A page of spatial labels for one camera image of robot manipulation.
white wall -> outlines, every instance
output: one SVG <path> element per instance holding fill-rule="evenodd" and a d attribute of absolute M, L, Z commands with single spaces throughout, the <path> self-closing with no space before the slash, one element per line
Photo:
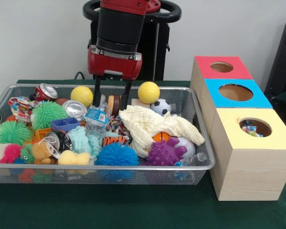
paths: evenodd
<path fill-rule="evenodd" d="M 0 91 L 17 79 L 87 74 L 87 0 L 0 0 Z M 286 21 L 286 0 L 175 0 L 165 79 L 189 80 L 194 55 L 240 56 L 264 88 Z"/>

plastic water bottle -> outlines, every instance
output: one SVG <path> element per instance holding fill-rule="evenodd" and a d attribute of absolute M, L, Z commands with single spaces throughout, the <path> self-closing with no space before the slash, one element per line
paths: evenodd
<path fill-rule="evenodd" d="M 86 121 L 86 134 L 103 138 L 106 134 L 106 126 L 109 118 L 110 110 L 106 103 L 106 97 L 102 94 L 100 106 L 95 107 L 91 105 L 84 117 Z"/>

wooden cube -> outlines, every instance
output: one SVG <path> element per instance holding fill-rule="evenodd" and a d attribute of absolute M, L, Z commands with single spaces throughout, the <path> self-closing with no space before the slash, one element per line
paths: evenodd
<path fill-rule="evenodd" d="M 244 120 L 264 137 L 244 132 Z M 286 126 L 273 109 L 217 108 L 211 142 L 218 200 L 278 200 L 286 182 Z"/>
<path fill-rule="evenodd" d="M 204 79 L 252 79 L 252 76 L 237 56 L 196 56 L 190 87 L 199 102 Z"/>
<path fill-rule="evenodd" d="M 200 107 L 209 135 L 216 108 L 272 108 L 254 80 L 235 79 L 205 79 Z"/>

orange ball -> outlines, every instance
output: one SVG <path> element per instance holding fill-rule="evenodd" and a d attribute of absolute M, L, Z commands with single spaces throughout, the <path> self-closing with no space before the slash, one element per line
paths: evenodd
<path fill-rule="evenodd" d="M 163 140 L 165 142 L 168 141 L 168 139 L 170 139 L 170 135 L 166 132 L 159 132 L 157 133 L 155 136 L 153 136 L 153 140 L 156 141 L 156 142 L 162 142 Z"/>

soccer ball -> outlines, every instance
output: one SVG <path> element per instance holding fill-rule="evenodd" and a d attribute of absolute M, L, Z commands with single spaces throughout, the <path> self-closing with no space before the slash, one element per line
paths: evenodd
<path fill-rule="evenodd" d="M 151 109 L 164 116 L 168 111 L 172 111 L 172 106 L 165 99 L 158 99 L 156 102 L 151 104 Z"/>

